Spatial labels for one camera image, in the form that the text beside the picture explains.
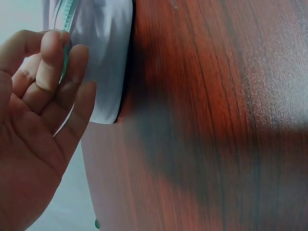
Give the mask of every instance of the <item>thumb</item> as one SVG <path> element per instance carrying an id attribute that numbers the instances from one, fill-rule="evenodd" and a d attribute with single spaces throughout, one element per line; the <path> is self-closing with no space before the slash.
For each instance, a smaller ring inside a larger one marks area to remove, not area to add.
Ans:
<path id="1" fill-rule="evenodd" d="M 0 45 L 0 126 L 8 111 L 12 94 L 12 76 L 24 59 L 39 53 L 44 32 L 22 30 Z"/>

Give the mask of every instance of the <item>zipper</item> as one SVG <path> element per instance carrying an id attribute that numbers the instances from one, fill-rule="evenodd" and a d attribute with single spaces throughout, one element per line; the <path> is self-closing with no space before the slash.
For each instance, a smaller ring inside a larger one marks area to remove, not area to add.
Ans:
<path id="1" fill-rule="evenodd" d="M 55 11 L 56 14 L 53 20 L 55 29 L 64 30 L 67 31 L 68 33 L 71 32 L 78 2 L 79 0 L 59 0 L 58 6 Z M 60 81 L 62 80 L 65 74 L 68 63 L 68 56 L 71 48 L 72 44 L 70 41 L 70 43 L 64 47 L 64 64 Z"/>

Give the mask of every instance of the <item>white fabric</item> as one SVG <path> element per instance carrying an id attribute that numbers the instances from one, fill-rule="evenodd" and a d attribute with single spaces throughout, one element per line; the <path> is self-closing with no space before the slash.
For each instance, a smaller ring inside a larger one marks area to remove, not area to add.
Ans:
<path id="1" fill-rule="evenodd" d="M 54 29 L 54 10 L 58 3 L 59 0 L 43 0 L 44 30 Z M 132 14 L 132 0 L 79 0 L 70 33 L 72 45 L 89 47 L 85 81 L 95 80 L 97 84 L 92 122 L 111 124 L 116 120 Z"/>

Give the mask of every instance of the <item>green zipper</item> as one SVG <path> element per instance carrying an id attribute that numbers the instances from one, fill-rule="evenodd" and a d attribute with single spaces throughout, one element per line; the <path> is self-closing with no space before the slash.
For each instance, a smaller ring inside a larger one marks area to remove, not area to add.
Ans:
<path id="1" fill-rule="evenodd" d="M 57 26 L 56 25 L 57 20 L 61 19 L 61 22 L 63 23 L 63 25 L 60 25 L 61 30 L 67 31 L 69 33 L 71 30 L 77 4 L 78 4 L 78 0 L 60 0 L 59 8 L 57 10 L 56 18 L 54 21 L 54 27 Z M 66 72 L 69 52 L 70 52 L 70 47 L 69 45 L 66 45 L 64 47 L 64 64 L 63 64 L 62 75 L 61 75 L 60 81 L 62 80 Z"/>

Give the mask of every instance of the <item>wooden surface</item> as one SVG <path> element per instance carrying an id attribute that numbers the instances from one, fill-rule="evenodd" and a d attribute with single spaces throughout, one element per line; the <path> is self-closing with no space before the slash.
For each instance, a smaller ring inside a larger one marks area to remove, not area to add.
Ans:
<path id="1" fill-rule="evenodd" d="M 118 122 L 82 140 L 103 231 L 308 230 L 308 0 L 137 0 Z"/>

